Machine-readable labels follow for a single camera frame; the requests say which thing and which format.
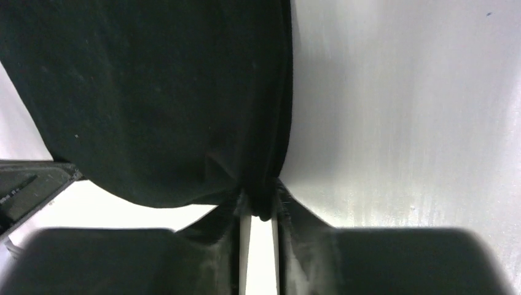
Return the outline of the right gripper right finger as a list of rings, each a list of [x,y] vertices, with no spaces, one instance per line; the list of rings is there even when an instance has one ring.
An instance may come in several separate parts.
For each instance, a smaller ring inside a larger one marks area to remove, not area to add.
[[[329,225],[276,181],[272,229],[279,294],[337,294]]]

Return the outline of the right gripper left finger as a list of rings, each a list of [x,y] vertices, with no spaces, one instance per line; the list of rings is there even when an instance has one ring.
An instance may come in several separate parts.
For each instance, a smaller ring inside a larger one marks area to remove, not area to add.
[[[244,294],[249,201],[234,195],[174,235],[175,294]]]

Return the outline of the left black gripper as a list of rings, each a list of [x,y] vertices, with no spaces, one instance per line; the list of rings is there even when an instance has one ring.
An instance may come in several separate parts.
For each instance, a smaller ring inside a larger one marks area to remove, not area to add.
[[[83,179],[72,163],[1,160],[1,240]]]

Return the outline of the black t shirt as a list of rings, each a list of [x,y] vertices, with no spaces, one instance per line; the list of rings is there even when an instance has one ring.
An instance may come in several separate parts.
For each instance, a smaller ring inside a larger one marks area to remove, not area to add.
[[[245,193],[270,219],[291,42],[289,1],[1,2],[1,63],[51,155],[153,208]]]

